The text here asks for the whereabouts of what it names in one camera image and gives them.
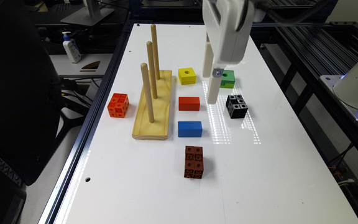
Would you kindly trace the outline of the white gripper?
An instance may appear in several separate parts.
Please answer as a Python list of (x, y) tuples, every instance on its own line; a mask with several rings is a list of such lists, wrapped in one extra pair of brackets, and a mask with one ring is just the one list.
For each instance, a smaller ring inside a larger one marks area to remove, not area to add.
[(224, 71), (213, 68), (213, 63), (238, 64), (243, 59), (254, 20), (254, 4), (236, 0), (204, 1), (203, 20), (208, 34), (203, 77), (209, 78), (207, 103), (213, 105), (217, 102)]

